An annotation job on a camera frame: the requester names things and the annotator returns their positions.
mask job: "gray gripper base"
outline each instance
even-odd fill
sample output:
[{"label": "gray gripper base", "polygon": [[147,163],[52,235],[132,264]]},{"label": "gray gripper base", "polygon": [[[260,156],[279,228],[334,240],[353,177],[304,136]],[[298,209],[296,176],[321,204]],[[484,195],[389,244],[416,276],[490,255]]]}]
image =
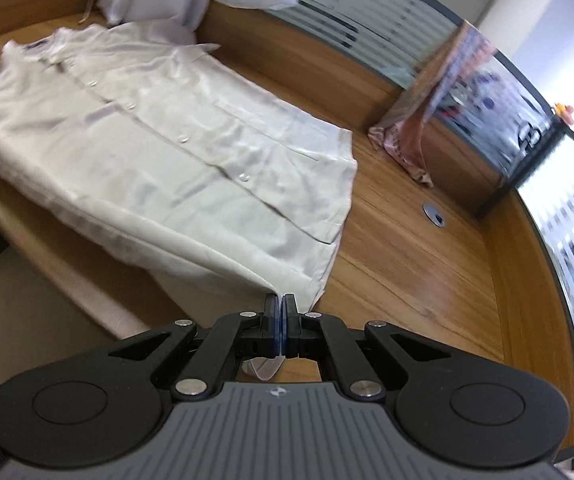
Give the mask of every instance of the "gray gripper base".
[{"label": "gray gripper base", "polygon": [[548,480],[545,463],[506,472],[448,465],[411,446],[381,406],[341,397],[332,383],[226,383],[174,407],[144,446],[69,471],[9,461],[0,480]]}]

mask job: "logo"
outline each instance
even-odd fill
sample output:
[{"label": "logo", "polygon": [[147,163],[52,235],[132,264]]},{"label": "logo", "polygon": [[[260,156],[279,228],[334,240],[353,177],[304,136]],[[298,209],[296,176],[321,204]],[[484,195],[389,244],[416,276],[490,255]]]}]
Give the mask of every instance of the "logo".
[{"label": "logo", "polygon": [[288,391],[285,390],[282,386],[275,386],[269,390],[269,393],[271,393],[274,397],[282,397],[287,395]]}]

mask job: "pink fabric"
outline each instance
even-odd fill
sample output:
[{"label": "pink fabric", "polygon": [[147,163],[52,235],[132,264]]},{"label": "pink fabric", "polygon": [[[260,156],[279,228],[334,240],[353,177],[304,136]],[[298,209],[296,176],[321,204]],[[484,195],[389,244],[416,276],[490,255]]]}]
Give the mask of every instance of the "pink fabric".
[{"label": "pink fabric", "polygon": [[470,23],[464,22],[436,51],[383,118],[368,132],[375,149],[391,156],[416,182],[433,186],[421,149],[425,124],[459,77],[496,53],[496,48]]}]

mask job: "black circular cover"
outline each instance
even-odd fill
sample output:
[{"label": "black circular cover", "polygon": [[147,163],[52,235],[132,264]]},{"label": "black circular cover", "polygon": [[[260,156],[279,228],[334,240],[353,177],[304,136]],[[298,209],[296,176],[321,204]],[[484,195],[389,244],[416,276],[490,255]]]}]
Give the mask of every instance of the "black circular cover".
[{"label": "black circular cover", "polygon": [[0,388],[0,446],[45,468],[108,462],[136,448],[162,415],[160,394],[132,362],[72,358]]},{"label": "black circular cover", "polygon": [[474,468],[548,460],[569,424],[566,400],[553,386],[473,356],[414,370],[395,415],[416,444]]}]

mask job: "curved wooden desk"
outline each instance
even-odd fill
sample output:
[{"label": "curved wooden desk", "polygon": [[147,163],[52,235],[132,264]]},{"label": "curved wooden desk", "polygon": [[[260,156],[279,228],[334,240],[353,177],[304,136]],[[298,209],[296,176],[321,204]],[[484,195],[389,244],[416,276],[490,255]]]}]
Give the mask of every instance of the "curved wooden desk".
[{"label": "curved wooden desk", "polygon": [[[0,48],[10,39],[27,43],[57,27],[80,27],[85,2],[0,0]],[[90,22],[103,20],[95,14]],[[400,89],[307,34],[259,11],[212,4],[197,35],[221,43],[216,56],[251,81],[355,132],[359,171],[352,211],[317,310],[352,327],[385,319],[547,378],[570,402],[566,443],[573,444],[573,341],[537,236],[516,206],[519,199],[507,199],[481,229],[467,210],[493,185],[493,175],[446,136],[433,136],[426,152],[428,163],[436,160],[430,170],[444,191],[414,184],[361,133]],[[446,229],[425,218],[424,202],[441,208]],[[183,317],[147,272],[116,261],[1,179],[0,231],[117,337]],[[521,278],[528,272],[531,282]],[[317,377],[314,363],[292,360],[276,379]]]}]

